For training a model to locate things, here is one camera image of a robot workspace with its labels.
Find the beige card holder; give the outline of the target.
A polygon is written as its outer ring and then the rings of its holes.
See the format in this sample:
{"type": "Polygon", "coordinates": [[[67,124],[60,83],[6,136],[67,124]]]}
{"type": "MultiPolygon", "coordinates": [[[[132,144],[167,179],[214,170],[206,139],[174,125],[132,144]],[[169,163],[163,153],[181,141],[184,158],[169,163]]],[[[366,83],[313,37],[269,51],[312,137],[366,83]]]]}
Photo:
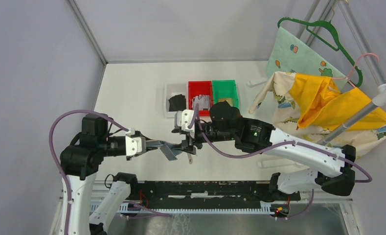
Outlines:
{"type": "Polygon", "coordinates": [[[165,141],[157,141],[155,147],[159,149],[168,161],[177,160],[177,156],[181,153],[187,154],[188,163],[193,164],[192,155],[195,154],[193,148],[183,146],[182,144],[173,144],[165,141]]]}

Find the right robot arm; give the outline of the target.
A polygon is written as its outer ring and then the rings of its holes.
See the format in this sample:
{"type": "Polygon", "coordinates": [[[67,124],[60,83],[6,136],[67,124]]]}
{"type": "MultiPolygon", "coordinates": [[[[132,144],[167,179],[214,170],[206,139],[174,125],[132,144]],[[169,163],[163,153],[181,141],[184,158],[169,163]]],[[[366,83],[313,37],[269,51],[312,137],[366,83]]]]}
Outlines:
{"type": "Polygon", "coordinates": [[[209,114],[210,121],[201,123],[197,111],[175,113],[173,131],[186,136],[178,147],[180,151],[195,154],[204,143],[234,141],[243,159],[264,153],[306,166],[305,170],[271,176],[268,194],[274,200],[317,188],[337,196],[351,194],[355,185],[354,147],[328,147],[292,136],[272,124],[243,117],[227,102],[213,105],[209,114]]]}

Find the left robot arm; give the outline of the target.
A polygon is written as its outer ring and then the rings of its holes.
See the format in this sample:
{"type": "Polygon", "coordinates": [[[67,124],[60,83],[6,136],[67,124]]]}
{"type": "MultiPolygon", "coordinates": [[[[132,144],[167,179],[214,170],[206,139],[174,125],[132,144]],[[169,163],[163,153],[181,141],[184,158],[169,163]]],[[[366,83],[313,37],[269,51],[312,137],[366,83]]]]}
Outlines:
{"type": "Polygon", "coordinates": [[[90,110],[73,110],[60,115],[56,125],[72,114],[85,114],[81,131],[56,156],[53,141],[49,142],[52,157],[62,176],[64,200],[61,214],[61,235],[106,235],[118,209],[126,199],[138,196],[136,175],[119,172],[113,177],[108,194],[101,204],[90,212],[91,195],[100,165],[105,157],[136,157],[157,149],[162,144],[128,129],[107,114],[90,110]]]}

